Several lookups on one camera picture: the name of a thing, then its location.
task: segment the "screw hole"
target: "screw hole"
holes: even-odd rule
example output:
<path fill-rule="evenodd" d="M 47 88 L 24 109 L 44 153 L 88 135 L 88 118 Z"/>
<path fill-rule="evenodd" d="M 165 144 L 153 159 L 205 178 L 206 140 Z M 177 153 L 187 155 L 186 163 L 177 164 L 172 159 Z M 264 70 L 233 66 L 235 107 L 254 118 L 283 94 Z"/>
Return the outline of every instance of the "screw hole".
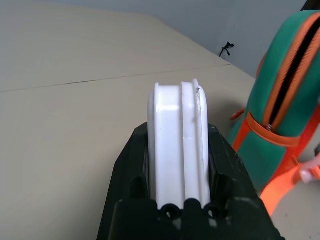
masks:
<path fill-rule="evenodd" d="M 207 206 L 205 206 L 204 212 L 207 217 L 211 219 L 220 219 L 223 217 L 222 208 L 215 203 L 209 203 Z"/>
<path fill-rule="evenodd" d="M 176 205 L 167 204 L 161 208 L 161 215 L 166 220 L 175 220 L 180 217 L 180 209 Z"/>

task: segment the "black plastic housing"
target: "black plastic housing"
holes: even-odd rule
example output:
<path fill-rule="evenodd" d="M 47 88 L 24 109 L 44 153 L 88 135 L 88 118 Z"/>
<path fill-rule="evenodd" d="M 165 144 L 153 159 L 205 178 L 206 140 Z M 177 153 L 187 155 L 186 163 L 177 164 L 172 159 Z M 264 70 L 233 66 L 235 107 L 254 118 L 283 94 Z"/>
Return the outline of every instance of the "black plastic housing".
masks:
<path fill-rule="evenodd" d="M 97 240 L 283 240 L 257 196 L 242 160 L 208 126 L 211 203 L 158 210 L 149 197 L 147 123 L 115 162 Z"/>

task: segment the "zipper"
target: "zipper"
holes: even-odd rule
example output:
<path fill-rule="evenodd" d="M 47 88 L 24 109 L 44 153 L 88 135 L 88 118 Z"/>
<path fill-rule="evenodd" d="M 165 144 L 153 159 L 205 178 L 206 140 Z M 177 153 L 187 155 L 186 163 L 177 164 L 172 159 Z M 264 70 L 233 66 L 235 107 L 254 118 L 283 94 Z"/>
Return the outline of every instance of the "zipper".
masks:
<path fill-rule="evenodd" d="M 320 45 L 320 13 L 301 26 L 283 61 L 265 108 L 262 126 L 275 132 L 285 118 Z"/>

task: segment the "orange zipper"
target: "orange zipper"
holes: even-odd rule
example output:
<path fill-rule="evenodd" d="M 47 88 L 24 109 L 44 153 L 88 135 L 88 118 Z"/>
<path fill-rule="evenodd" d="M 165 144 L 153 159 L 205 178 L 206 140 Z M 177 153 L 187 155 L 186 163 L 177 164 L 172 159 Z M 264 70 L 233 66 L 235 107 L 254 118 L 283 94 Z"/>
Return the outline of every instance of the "orange zipper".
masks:
<path fill-rule="evenodd" d="M 314 57 L 316 56 L 318 49 L 319 49 L 319 37 L 320 37 L 320 31 L 318 30 L 316 35 L 313 37 L 311 44 L 307 48 L 307 51 L 304 53 L 304 56 L 302 58 L 301 63 L 299 64 L 292 82 L 290 84 L 290 87 L 285 95 L 285 98 L 281 104 L 281 107 L 274 118 L 274 121 L 270 123 L 271 115 L 273 113 L 275 103 L 277 101 L 277 98 L 279 96 L 280 90 L 284 84 L 284 81 L 286 79 L 286 76 L 288 74 L 288 71 L 297 55 L 297 52 L 302 45 L 305 36 L 307 35 L 308 31 L 310 30 L 310 27 L 319 19 L 320 13 L 317 12 L 313 15 L 311 15 L 300 27 L 295 39 L 293 40 L 293 43 L 288 51 L 287 56 L 285 57 L 283 64 L 280 68 L 280 71 L 278 73 L 278 76 L 276 78 L 275 84 L 273 86 L 273 89 L 271 91 L 269 100 L 266 104 L 266 108 L 264 111 L 263 119 L 262 119 L 262 126 L 267 128 L 271 132 L 275 132 L 276 129 L 279 127 L 283 119 L 285 118 L 290 104 L 292 103 L 295 95 L 297 94 L 297 91 L 304 80 L 304 76 L 306 75 L 310 65 L 312 64 L 312 61 Z"/>

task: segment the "green backpack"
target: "green backpack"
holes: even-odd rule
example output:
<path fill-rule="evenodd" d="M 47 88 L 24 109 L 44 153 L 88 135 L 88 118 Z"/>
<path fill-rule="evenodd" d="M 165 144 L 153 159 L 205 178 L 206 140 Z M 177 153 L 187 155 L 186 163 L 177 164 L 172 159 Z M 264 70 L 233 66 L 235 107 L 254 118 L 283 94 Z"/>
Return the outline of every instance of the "green backpack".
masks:
<path fill-rule="evenodd" d="M 297 159 L 318 127 L 319 48 L 320 11 L 301 11 L 287 19 L 261 61 L 245 112 L 228 138 L 257 191 L 276 179 L 286 186 L 281 193 L 275 184 L 269 187 L 275 196 L 263 200 L 272 205 L 271 210 L 267 206 L 270 213 L 278 203 L 270 199 L 280 201 L 301 179 Z M 319 167 L 310 171 L 320 179 Z"/>

